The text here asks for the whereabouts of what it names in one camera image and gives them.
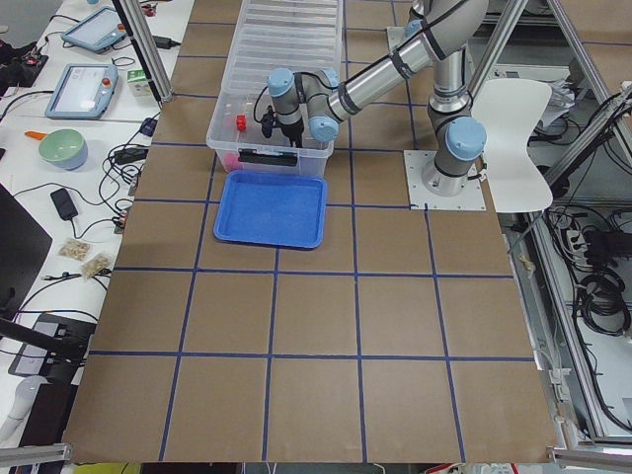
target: metal bracket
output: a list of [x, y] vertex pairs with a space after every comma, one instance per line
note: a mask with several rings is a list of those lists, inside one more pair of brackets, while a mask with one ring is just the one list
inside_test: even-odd
[[0, 467], [27, 466], [44, 462], [67, 461], [72, 454], [68, 443], [0, 449]]
[[[412, 209], [440, 209], [440, 210], [486, 210], [485, 199], [481, 191], [479, 180], [467, 181], [461, 193], [454, 197], [442, 197], [429, 191], [422, 180], [422, 170], [426, 163], [435, 158], [435, 151], [406, 150], [404, 163], [406, 165], [406, 181], [408, 182], [408, 197]], [[472, 166], [470, 176], [477, 174]]]
[[386, 38], [388, 39], [388, 49], [392, 50], [404, 39], [404, 27], [388, 27], [386, 28]]
[[568, 377], [570, 373], [570, 368], [554, 368], [549, 370], [549, 379], [555, 389], [555, 396], [559, 402], [571, 401], [571, 391], [566, 384], [566, 377]]

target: power strip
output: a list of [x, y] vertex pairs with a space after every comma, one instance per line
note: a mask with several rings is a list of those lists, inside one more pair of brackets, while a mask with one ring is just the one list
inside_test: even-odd
[[562, 231], [563, 246], [573, 255], [575, 262], [582, 266], [589, 266], [588, 259], [586, 257], [586, 251], [588, 250], [588, 244], [584, 238], [584, 234], [575, 229], [566, 229]]

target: grid of squares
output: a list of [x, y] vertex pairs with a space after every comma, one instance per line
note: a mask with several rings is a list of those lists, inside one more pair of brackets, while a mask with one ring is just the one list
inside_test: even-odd
[[[433, 145], [413, 100], [428, 77], [349, 121], [327, 165], [318, 249], [214, 239], [226, 175], [199, 118], [214, 107], [235, 3], [194, 7], [178, 100], [163, 109], [65, 436], [77, 460], [543, 460], [554, 438], [495, 215], [408, 204], [400, 151]], [[374, 58], [378, 37], [385, 47], [376, 19], [402, 25], [409, 5], [347, 0], [344, 72]], [[143, 370], [160, 396], [136, 385]], [[133, 385], [130, 403], [101, 396], [90, 412], [112, 384]], [[98, 448], [106, 421], [150, 414], [164, 420], [159, 440], [140, 423]], [[524, 435], [499, 436], [481, 416]]]

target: plastic storage box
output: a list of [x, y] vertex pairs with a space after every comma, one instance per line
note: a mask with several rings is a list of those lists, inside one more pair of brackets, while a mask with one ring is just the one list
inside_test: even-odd
[[[210, 121], [206, 144], [224, 169], [266, 171], [322, 177], [333, 142], [309, 134], [303, 110], [303, 147], [289, 145], [276, 128], [265, 138], [255, 122], [255, 102], [277, 67], [299, 72], [340, 69], [343, 0], [244, 0], [228, 54], [221, 92]], [[257, 105], [261, 119], [272, 103], [268, 92]], [[246, 129], [237, 127], [246, 117]]]

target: red object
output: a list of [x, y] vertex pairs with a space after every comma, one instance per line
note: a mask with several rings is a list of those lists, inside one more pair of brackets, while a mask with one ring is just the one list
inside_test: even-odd
[[246, 116], [237, 116], [236, 123], [239, 131], [246, 131]]

